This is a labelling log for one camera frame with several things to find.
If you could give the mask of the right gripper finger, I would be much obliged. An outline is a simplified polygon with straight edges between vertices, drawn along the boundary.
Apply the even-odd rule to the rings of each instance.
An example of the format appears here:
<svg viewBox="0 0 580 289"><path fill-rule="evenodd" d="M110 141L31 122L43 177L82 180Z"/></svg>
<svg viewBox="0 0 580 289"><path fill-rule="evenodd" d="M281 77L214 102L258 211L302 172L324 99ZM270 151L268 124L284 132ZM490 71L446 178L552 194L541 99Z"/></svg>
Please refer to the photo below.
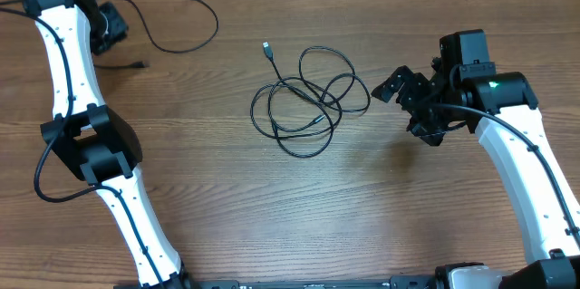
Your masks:
<svg viewBox="0 0 580 289"><path fill-rule="evenodd" d="M380 101L389 102L402 85L412 79L413 72L406 65L398 67L386 81L372 90L371 96Z"/></svg>
<svg viewBox="0 0 580 289"><path fill-rule="evenodd" d="M406 131L432 147L439 146L446 133L442 128L433 128L430 125L424 126L415 119L410 119Z"/></svg>

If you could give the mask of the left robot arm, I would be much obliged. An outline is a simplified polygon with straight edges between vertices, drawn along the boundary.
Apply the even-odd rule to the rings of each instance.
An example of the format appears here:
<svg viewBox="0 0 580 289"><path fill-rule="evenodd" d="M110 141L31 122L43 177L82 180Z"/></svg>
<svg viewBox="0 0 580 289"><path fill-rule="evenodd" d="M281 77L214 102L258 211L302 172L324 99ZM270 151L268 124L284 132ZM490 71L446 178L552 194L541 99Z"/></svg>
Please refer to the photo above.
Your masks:
<svg viewBox="0 0 580 289"><path fill-rule="evenodd" d="M54 153L111 211L137 268L139 288L192 288L145 189L133 128L103 99L93 56L122 41L128 26L97 0L24 0L43 37L53 80L53 120L41 127Z"/></svg>

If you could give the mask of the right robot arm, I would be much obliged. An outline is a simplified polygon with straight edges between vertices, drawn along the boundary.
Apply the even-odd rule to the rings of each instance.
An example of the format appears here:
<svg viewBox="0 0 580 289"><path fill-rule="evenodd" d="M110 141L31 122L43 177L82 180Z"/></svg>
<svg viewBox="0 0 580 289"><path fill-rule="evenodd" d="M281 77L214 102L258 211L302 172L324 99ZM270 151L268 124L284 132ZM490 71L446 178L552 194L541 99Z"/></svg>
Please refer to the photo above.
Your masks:
<svg viewBox="0 0 580 289"><path fill-rule="evenodd" d="M517 217L527 264L515 273L482 263L437 267L433 275L392 277L390 288L576 288L579 203L551 150L539 101L521 72L499 73L483 30L440 38L426 78L407 66L372 91L411 117L408 132L430 146L467 127L490 156Z"/></svg>

